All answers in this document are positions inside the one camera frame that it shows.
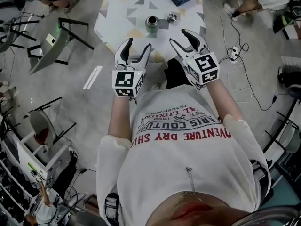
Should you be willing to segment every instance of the white sneaker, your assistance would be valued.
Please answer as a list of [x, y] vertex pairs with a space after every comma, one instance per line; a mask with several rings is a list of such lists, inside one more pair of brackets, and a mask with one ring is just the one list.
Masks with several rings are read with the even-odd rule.
[[72, 145], [68, 146], [68, 150], [70, 152], [71, 157], [76, 157], [77, 159], [79, 159], [79, 153], [76, 151], [76, 149]]
[[78, 2], [78, 0], [69, 0], [70, 6], [68, 8], [64, 8], [65, 13], [70, 13], [70, 11], [75, 6], [75, 4], [77, 4], [77, 2]]
[[242, 0], [237, 1], [238, 6], [240, 7], [244, 2]]
[[228, 3], [224, 3], [223, 4], [224, 10], [225, 12], [230, 16], [230, 18], [233, 21], [237, 21], [237, 17], [232, 17], [233, 13], [235, 12], [235, 9], [233, 7], [231, 7]]

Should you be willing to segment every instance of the chair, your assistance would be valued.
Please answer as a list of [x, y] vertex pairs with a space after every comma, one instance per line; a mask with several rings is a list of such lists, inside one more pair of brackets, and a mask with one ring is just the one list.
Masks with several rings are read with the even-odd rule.
[[76, 123], [73, 123], [66, 131], [63, 130], [60, 134], [56, 134], [52, 122], [43, 110], [49, 108], [51, 103], [60, 99], [62, 99], [62, 97], [30, 111], [24, 116], [24, 119], [29, 117], [33, 132], [24, 137], [21, 142], [25, 143], [29, 138], [34, 136], [35, 140], [40, 144], [40, 146], [34, 151], [34, 155], [43, 147], [45, 148], [44, 152], [48, 152], [59, 139], [61, 139], [76, 125]]
[[7, 33], [7, 35], [0, 37], [0, 53], [8, 50], [8, 48], [10, 46], [24, 49], [25, 47], [23, 47], [23, 46], [13, 44], [19, 36], [23, 36], [30, 40], [36, 41], [35, 38], [33, 38], [27, 34], [24, 34], [25, 31], [20, 31], [20, 28], [21, 28], [21, 25], [23, 25], [23, 24], [32, 24], [32, 23], [38, 23], [38, 22], [39, 21], [28, 21], [28, 22], [19, 22], [19, 23], [14, 23], [14, 22], [11, 23], [10, 22], [10, 23], [4, 24], [2, 28], [4, 30], [4, 33]]
[[[67, 23], [68, 28], [66, 28], [63, 25], [63, 23]], [[88, 23], [84, 23], [81, 21], [76, 21], [76, 20], [71, 20], [71, 19], [66, 19], [66, 18], [61, 18], [61, 17], [58, 18], [59, 35], [58, 35], [58, 38], [55, 40], [52, 48], [44, 56], [38, 56], [38, 55], [31, 54], [31, 51], [41, 48], [41, 45], [33, 46], [33, 47], [30, 47], [27, 49], [27, 55], [28, 55], [28, 57], [30, 59], [30, 63], [31, 63], [31, 69], [29, 70], [29, 74], [33, 74], [41, 69], [44, 69], [53, 63], [60, 63], [60, 64], [67, 65], [68, 62], [58, 60], [57, 58], [60, 56], [64, 47], [72, 39], [76, 39], [79, 42], [86, 45], [87, 47], [89, 47], [90, 49], [94, 50], [94, 47], [92, 47], [90, 44], [88, 44], [86, 41], [84, 41], [83, 39], [81, 39], [79, 36], [77, 36], [76, 34], [74, 34], [71, 31], [71, 28], [70, 28], [71, 24], [79, 24], [79, 25], [89, 26]]]

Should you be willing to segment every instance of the white table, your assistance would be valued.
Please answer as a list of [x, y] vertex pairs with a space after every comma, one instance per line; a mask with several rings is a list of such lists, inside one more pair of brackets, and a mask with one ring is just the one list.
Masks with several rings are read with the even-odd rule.
[[[167, 15], [174, 12], [178, 21], [170, 24]], [[160, 19], [157, 33], [148, 33], [145, 20], [149, 16]], [[130, 55], [140, 55], [146, 45], [152, 44], [154, 51], [151, 57], [155, 62], [169, 60], [176, 56], [169, 43], [173, 38], [183, 47], [190, 44], [181, 33], [181, 29], [189, 29], [204, 35], [206, 32], [203, 0], [191, 0], [176, 6], [171, 0], [103, 0], [94, 26], [95, 33], [115, 53], [128, 38], [133, 37]]]

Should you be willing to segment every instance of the gray floor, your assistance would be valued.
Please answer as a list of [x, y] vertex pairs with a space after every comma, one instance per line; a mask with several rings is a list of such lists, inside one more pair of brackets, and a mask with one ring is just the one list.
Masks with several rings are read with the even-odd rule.
[[[230, 19], [222, 9], [222, 3], [227, 1], [234, 5], [237, 0], [212, 1], [218, 11], [210, 0], [203, 0], [207, 27], [205, 37], [210, 50], [218, 59], [222, 59], [226, 55], [226, 49], [219, 13], [222, 16], [227, 47], [231, 48], [236, 44], [238, 34], [230, 25]], [[81, 0], [68, 15], [71, 19], [90, 24], [88, 29], [76, 27], [76, 30], [95, 47], [94, 51], [73, 40], [60, 57], [60, 59], [68, 59], [68, 65], [53, 64], [34, 75], [29, 75], [30, 64], [26, 50], [13, 48], [6, 52], [5, 69], [0, 74], [1, 80], [6, 79], [17, 88], [20, 107], [15, 110], [14, 114], [16, 121], [22, 123], [18, 128], [22, 136], [30, 132], [28, 121], [22, 119], [27, 111], [63, 96], [61, 101], [55, 103], [46, 112], [54, 122], [58, 133], [73, 122], [77, 123], [65, 139], [70, 139], [77, 148], [81, 167], [93, 170], [95, 170], [99, 141], [107, 133], [113, 98], [111, 71], [114, 68], [114, 55], [93, 31], [101, 3], [102, 0]], [[38, 2], [33, 2], [26, 5], [26, 11], [46, 14], [47, 8]], [[48, 32], [47, 27], [50, 23], [48, 24], [47, 21], [55, 21], [58, 16], [66, 17], [63, 12], [54, 12], [39, 24], [28, 26], [27, 30], [32, 36], [39, 37], [40, 33]], [[280, 56], [297, 55], [301, 42], [286, 40], [281, 32], [274, 34], [271, 29], [267, 29], [258, 15], [243, 18], [234, 25], [242, 34], [241, 43], [249, 44], [250, 49], [244, 61], [246, 67], [252, 62], [253, 64], [247, 68], [247, 73], [258, 100], [263, 108], [267, 108], [275, 94], [285, 93], [284, 89], [277, 85], [276, 80], [278, 67], [282, 64]], [[24, 44], [28, 47], [38, 43], [19, 38], [16, 44]], [[4, 54], [0, 56], [0, 60], [3, 64]], [[91, 89], [84, 90], [83, 86], [90, 73], [98, 65], [103, 66], [102, 71]], [[228, 88], [229, 84], [235, 89], [248, 87], [244, 69], [239, 66], [229, 73], [230, 83], [228, 83], [227, 74], [232, 66], [233, 64], [229, 61], [221, 62], [221, 80]], [[230, 89], [230, 92], [237, 101], [250, 100], [250, 89], [243, 91]], [[262, 147], [269, 140], [264, 130], [271, 131], [277, 121], [276, 110], [285, 113], [291, 102], [292, 99], [288, 96], [281, 96], [267, 112], [260, 110], [254, 97], [249, 103], [239, 103], [245, 120]], [[63, 142], [63, 140], [59, 142], [49, 155], [41, 153], [39, 157], [47, 161], [51, 153], [57, 151]], [[37, 144], [31, 141], [29, 146], [34, 149]], [[81, 192], [95, 193], [95, 174], [88, 171], [80, 175], [75, 187]]]

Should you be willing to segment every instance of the small metal object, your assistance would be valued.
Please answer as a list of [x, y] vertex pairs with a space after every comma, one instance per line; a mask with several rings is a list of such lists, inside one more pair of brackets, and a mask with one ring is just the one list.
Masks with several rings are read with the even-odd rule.
[[178, 17], [174, 13], [169, 13], [167, 16], [167, 21], [171, 24], [175, 23], [178, 20]]
[[145, 20], [146, 30], [148, 32], [157, 32], [160, 28], [160, 20], [156, 16], [150, 16]]

